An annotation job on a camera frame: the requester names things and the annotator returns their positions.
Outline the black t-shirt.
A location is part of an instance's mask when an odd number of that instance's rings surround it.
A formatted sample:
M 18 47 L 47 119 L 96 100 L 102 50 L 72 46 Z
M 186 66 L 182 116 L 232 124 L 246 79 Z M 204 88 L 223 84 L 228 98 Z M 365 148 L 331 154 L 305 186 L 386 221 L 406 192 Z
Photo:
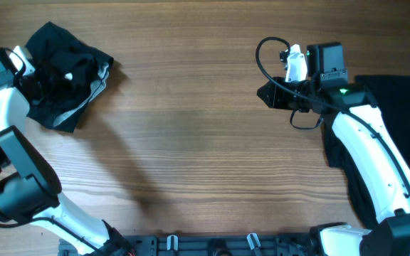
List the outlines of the black t-shirt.
M 41 105 L 71 110 L 90 96 L 90 84 L 98 75 L 100 63 L 86 45 L 44 41 L 25 47 L 31 54 L 35 76 L 47 93 Z

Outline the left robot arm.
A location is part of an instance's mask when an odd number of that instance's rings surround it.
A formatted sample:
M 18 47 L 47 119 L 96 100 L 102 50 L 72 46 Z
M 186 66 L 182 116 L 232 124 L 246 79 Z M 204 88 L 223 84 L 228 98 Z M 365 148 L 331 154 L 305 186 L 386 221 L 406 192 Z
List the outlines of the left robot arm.
M 63 192 L 51 165 L 23 135 L 37 81 L 16 76 L 0 86 L 0 228 L 44 228 L 69 242 L 79 255 L 134 255 L 114 227 L 77 206 Z

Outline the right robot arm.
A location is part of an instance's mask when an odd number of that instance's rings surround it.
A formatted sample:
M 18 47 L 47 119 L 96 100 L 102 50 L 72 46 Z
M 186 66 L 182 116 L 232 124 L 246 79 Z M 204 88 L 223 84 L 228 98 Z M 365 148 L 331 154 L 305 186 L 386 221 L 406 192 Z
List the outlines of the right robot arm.
M 410 255 L 410 76 L 334 85 L 273 78 L 257 96 L 273 109 L 319 114 L 327 162 L 344 171 L 362 222 L 311 228 L 309 254 Z

